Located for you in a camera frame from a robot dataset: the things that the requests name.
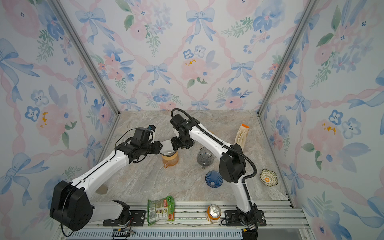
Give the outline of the grey glass dripper cone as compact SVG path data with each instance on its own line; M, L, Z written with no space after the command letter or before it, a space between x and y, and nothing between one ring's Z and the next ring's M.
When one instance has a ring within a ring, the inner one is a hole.
M161 155L164 155L164 156L172 156L172 155L174 155L175 153L178 153L178 151L161 153Z

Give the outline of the blue glass dripper cone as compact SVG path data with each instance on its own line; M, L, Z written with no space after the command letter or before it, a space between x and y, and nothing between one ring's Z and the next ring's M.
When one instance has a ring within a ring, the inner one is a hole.
M217 171L209 171L205 176L206 184L211 188L219 188L223 184L224 179Z

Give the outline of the coffee filter paper pack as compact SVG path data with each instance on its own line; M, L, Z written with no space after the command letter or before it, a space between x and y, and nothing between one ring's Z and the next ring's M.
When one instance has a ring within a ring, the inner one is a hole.
M237 132L237 135L235 138L235 144L238 144L239 146L241 146L242 149L244 149L245 147L249 129L250 129L249 126L242 124Z

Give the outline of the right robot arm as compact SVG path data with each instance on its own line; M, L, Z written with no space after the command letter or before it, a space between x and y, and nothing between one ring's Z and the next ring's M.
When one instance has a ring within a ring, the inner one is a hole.
M171 139L174 150L189 149L196 142L207 148L219 159L219 173L235 194L240 222L245 226L256 226L256 207L249 193L246 180L257 173L255 164L238 144L230 145L208 131L199 121L186 114L171 114L170 123L176 136Z

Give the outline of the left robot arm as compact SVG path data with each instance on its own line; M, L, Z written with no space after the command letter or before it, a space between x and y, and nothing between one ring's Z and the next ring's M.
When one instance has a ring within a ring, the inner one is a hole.
M137 164L147 155L158 155L162 148L155 141L155 126L135 128L134 135L117 144L114 150L91 170L70 182L61 181L54 187L50 217L72 231L88 223L109 220L127 226L132 220L130 206L122 201L91 203L90 198L120 169Z

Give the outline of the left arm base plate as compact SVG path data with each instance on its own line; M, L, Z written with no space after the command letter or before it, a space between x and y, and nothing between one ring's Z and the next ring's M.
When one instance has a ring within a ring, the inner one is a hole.
M147 211L143 210L130 210L128 221L124 224L118 220L104 220L104 227L143 227L146 222Z

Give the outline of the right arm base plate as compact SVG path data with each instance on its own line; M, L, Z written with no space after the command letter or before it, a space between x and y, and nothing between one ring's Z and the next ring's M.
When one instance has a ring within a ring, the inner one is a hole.
M221 221L223 226L227 227L249 227L254 226L255 221L257 222L258 227L266 227L266 217L264 212L261 210L256 210L256 213L253 214L250 211L247 214L242 214L239 211L224 211L224 218Z

